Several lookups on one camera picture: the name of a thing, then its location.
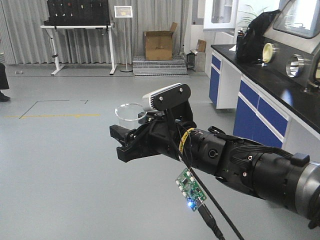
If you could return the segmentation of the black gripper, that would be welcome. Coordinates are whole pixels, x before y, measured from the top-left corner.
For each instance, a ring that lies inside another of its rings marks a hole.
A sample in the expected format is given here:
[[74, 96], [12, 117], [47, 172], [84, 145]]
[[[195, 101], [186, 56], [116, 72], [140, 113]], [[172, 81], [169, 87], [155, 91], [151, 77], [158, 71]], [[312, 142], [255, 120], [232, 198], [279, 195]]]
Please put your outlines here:
[[134, 129], [116, 124], [109, 127], [110, 136], [122, 145], [116, 148], [119, 160], [128, 163], [159, 154], [182, 162], [190, 160], [188, 150], [197, 125], [188, 101], [165, 110], [149, 110], [140, 123]]

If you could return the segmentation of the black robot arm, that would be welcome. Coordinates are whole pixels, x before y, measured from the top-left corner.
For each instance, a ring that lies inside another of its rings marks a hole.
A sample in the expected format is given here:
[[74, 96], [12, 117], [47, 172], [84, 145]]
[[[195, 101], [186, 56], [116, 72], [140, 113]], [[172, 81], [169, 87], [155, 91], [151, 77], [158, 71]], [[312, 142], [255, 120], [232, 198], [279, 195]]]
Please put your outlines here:
[[109, 128], [123, 162], [165, 155], [215, 176], [240, 193], [270, 201], [320, 224], [320, 165], [309, 155], [227, 135], [217, 128], [198, 129], [188, 101], [150, 111], [136, 129]]

